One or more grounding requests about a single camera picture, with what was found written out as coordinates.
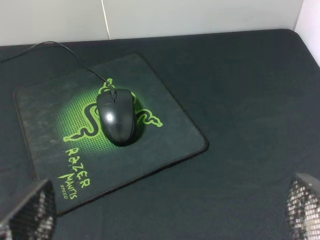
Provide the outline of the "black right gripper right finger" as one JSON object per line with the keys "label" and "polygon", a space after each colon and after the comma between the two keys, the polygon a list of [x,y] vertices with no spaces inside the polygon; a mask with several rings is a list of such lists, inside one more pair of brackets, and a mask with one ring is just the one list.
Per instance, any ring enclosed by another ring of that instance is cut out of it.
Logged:
{"label": "black right gripper right finger", "polygon": [[286,201],[286,221],[294,240],[320,238],[320,180],[296,173]]}

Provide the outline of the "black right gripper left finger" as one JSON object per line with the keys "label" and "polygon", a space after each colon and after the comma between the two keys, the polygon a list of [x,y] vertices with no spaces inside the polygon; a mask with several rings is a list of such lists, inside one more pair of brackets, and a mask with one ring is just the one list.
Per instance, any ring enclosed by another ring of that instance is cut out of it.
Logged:
{"label": "black right gripper left finger", "polygon": [[2,240],[51,240],[56,223],[55,191],[49,179],[33,182],[0,203]]}

